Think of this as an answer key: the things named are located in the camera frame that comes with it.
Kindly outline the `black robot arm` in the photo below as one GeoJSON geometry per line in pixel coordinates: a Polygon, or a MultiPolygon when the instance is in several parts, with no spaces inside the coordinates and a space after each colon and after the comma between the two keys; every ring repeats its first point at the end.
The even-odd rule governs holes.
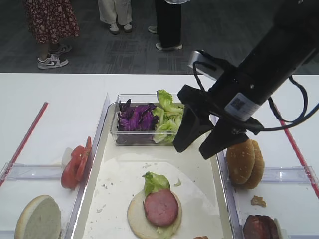
{"type": "Polygon", "coordinates": [[[176,151],[183,152],[208,133],[199,147],[202,157],[208,159],[246,142],[246,131],[265,131],[253,114],[318,50],[318,1],[286,0],[272,28],[239,66],[203,50],[194,51],[189,61],[194,75],[203,74],[215,83],[208,90],[184,85],[178,92],[184,114],[173,141],[176,151]]]}

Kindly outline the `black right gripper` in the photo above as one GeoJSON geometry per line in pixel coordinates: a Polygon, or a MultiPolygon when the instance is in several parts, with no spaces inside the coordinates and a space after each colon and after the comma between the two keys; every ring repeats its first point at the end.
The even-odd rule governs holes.
{"type": "Polygon", "coordinates": [[[208,159],[231,146],[248,140],[246,130],[258,134],[264,129],[252,118],[260,107],[244,95],[245,83],[236,79],[237,68],[230,63],[220,63],[224,73],[214,81],[196,72],[193,74],[199,88],[184,85],[177,96],[184,104],[184,113],[173,140],[177,152],[185,151],[196,139],[211,131],[199,147],[204,159],[208,159]],[[215,127],[210,115],[219,117],[215,127]]]}

